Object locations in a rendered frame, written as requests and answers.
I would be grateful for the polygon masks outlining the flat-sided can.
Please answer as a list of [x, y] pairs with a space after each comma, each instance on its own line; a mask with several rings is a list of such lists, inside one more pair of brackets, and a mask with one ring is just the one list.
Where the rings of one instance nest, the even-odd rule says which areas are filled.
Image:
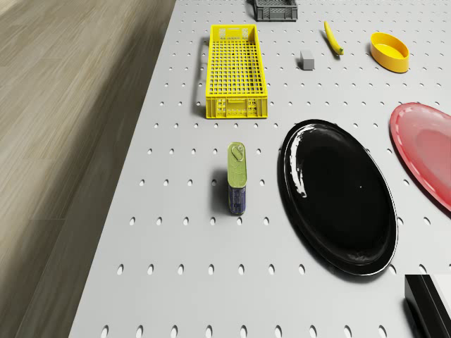
[[230, 212], [241, 215], [246, 209], [247, 166], [245, 146], [232, 142], [228, 146], [228, 204]]

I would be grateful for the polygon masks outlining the yellow basket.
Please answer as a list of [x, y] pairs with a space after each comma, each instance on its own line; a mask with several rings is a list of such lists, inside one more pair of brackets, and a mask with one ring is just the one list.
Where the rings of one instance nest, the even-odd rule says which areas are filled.
[[208, 119], [268, 117], [256, 25], [211, 26], [205, 96]]

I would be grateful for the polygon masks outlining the black plate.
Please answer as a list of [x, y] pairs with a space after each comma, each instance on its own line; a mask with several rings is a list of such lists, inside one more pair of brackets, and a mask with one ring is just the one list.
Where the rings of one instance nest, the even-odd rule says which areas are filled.
[[290, 222], [322, 259], [359, 276], [389, 266], [398, 239], [393, 196], [349, 132], [326, 120], [295, 124], [279, 153], [278, 180]]

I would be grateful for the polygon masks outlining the dark grey basket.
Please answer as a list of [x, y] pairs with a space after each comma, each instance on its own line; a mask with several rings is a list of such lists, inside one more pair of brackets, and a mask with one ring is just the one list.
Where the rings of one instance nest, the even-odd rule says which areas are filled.
[[298, 5], [296, 0], [247, 0], [254, 9], [254, 19], [266, 22], [296, 22]]

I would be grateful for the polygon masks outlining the banana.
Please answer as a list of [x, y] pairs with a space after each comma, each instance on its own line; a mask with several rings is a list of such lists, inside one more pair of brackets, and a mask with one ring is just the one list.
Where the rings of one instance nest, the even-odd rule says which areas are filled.
[[344, 54], [344, 49], [338, 44], [332, 29], [330, 28], [330, 25], [328, 24], [327, 21], [325, 21], [323, 23], [324, 25], [324, 30], [326, 33], [326, 38], [328, 40], [328, 43], [330, 44], [331, 49], [333, 50], [333, 52], [338, 55], [341, 56]]

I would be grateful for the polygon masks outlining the yellow bowl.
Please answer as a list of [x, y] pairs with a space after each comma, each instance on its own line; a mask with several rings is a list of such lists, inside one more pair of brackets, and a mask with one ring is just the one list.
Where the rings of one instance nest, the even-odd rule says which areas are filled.
[[373, 59], [385, 69], [394, 73], [405, 73], [409, 70], [409, 49], [388, 33], [374, 32], [371, 35], [370, 52]]

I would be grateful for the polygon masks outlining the red plate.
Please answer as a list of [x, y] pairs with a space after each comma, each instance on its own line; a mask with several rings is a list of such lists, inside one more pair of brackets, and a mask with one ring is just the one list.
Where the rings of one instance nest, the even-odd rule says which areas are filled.
[[451, 217], [451, 115], [416, 102], [400, 104], [389, 130], [409, 172]]

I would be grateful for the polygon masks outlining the black stove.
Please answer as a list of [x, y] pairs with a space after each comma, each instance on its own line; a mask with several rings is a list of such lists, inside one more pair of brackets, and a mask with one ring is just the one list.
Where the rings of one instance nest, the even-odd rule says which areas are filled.
[[404, 297], [427, 338], [451, 338], [451, 274], [405, 275]]

